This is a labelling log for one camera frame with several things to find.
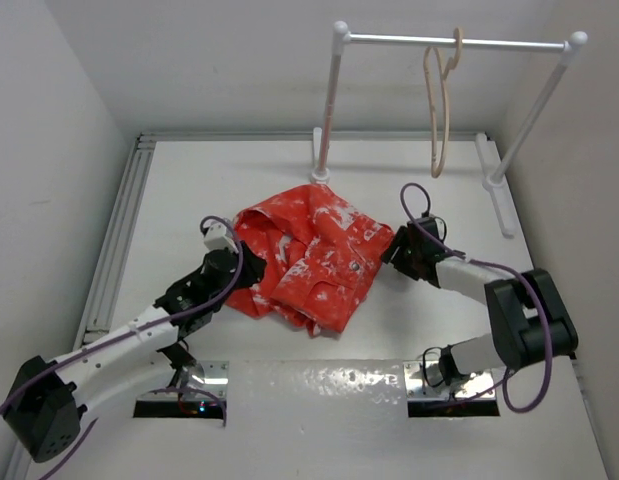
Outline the red white-splattered trousers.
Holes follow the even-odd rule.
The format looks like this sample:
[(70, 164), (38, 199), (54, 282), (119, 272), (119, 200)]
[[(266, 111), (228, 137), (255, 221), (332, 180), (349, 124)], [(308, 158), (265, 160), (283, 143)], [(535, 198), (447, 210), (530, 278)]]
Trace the red white-splattered trousers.
[(340, 334), (365, 300), (393, 230), (325, 185), (301, 185), (240, 211), (235, 230), (265, 260), (263, 279), (227, 304), (258, 319), (275, 312), (309, 334)]

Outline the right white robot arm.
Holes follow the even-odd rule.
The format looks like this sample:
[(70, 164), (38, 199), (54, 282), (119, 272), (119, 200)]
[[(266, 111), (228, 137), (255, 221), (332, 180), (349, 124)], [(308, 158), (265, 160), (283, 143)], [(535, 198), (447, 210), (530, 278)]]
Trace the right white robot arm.
[(421, 359), (418, 374), (431, 392), (454, 395), (475, 374), (502, 368), (511, 378), (541, 363), (544, 377), (538, 395), (544, 397), (554, 358), (570, 356), (578, 347), (575, 326), (547, 271), (520, 273), (471, 259), (443, 243), (434, 217), (401, 226), (381, 260), (413, 280), (458, 293), (487, 309), (489, 333), (438, 348), (433, 363)]

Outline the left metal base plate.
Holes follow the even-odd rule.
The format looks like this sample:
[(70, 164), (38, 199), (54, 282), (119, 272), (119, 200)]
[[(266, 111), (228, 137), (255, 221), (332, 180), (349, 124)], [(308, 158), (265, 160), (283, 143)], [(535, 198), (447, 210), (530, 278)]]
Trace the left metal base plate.
[(209, 402), (213, 400), (198, 390), (211, 393), (225, 401), (229, 385), (228, 361), (200, 361), (195, 367), (185, 367), (168, 384), (168, 392), (148, 392), (137, 398), (138, 402)]

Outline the metal base plate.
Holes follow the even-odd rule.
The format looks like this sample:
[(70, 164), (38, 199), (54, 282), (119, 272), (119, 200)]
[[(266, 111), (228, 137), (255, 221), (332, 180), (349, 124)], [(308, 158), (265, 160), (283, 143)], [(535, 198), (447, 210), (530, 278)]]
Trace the metal base plate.
[(148, 392), (137, 398), (138, 402), (209, 402), (213, 400), (198, 390), (211, 393), (225, 401), (229, 385), (228, 361), (200, 361), (195, 367), (185, 367), (168, 384), (168, 392)]
[(433, 404), (454, 401), (495, 401), (494, 379), (490, 371), (471, 373), (446, 385), (437, 360), (403, 363), (406, 398), (412, 404)]

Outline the aluminium frame rail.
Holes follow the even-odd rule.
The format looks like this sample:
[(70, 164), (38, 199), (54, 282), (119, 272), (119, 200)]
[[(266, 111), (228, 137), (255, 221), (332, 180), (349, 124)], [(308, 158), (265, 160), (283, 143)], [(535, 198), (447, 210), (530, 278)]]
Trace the aluminium frame rail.
[(130, 152), (83, 311), (87, 333), (104, 332), (112, 324), (154, 149), (155, 141), (140, 134)]

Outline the beige wooden hanger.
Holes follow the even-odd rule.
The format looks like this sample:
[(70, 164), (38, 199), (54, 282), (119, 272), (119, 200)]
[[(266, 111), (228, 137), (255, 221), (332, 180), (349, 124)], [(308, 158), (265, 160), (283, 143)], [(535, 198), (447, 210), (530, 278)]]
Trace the beige wooden hanger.
[[(444, 56), (440, 48), (428, 46), (423, 57), (423, 73), (427, 93), (429, 108), (429, 119), (431, 126), (431, 177), (439, 178), (444, 170), (447, 158), (447, 146), (450, 136), (450, 105), (447, 80), (462, 57), (464, 32), (460, 27), (456, 27), (453, 33), (454, 53), (443, 63)], [(437, 68), (438, 89), (434, 88), (430, 58), (434, 57)]]

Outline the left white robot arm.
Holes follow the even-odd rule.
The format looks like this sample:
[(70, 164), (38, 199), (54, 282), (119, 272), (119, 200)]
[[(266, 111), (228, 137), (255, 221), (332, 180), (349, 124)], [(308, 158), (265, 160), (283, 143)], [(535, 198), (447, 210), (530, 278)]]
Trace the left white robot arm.
[(171, 387), (181, 373), (196, 369), (183, 340), (206, 326), (234, 291), (258, 284), (265, 269), (247, 245), (208, 252), (129, 323), (51, 361), (27, 360), (3, 419), (34, 462), (54, 459), (107, 410)]

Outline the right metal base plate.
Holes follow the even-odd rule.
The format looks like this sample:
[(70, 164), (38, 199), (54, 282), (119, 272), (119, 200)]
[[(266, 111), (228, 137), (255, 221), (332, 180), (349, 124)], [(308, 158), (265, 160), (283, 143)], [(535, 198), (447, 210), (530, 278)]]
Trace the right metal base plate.
[(495, 401), (494, 379), (490, 371), (471, 373), (446, 385), (437, 360), (403, 363), (406, 398), (412, 404), (433, 404), (454, 401)]

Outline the white clothes rack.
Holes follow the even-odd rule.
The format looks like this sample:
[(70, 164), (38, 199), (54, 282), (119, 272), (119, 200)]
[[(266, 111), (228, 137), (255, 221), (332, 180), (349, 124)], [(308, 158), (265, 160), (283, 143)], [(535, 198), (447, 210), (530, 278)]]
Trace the white clothes rack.
[[(470, 39), (464, 36), (462, 42), (463, 52), (466, 50), (486, 50), (555, 54), (558, 56), (555, 67), (498, 166), (494, 168), (489, 167), (488, 160), (490, 156), (488, 154), (487, 136), (484, 133), (475, 136), (474, 143), (483, 172), (482, 185), (491, 199), (500, 232), (505, 238), (512, 239), (517, 233), (513, 213), (513, 200), (507, 193), (506, 174), (563, 76), (587, 42), (588, 35), (583, 31), (572, 33), (569, 39), (560, 43)], [(313, 168), (310, 173), (310, 181), (317, 184), (326, 184), (330, 179), (327, 167), (330, 137), (342, 57), (345, 47), (348, 45), (418, 46), (424, 49), (428, 46), (435, 46), (442, 51), (444, 56), (443, 63), (446, 63), (446, 60), (452, 56), (455, 50), (453, 36), (445, 38), (354, 33), (349, 29), (346, 22), (335, 22), (332, 27), (331, 58), (323, 125), (315, 128), (312, 133)], [(437, 68), (434, 57), (430, 58), (430, 66), (434, 88), (438, 89)]]

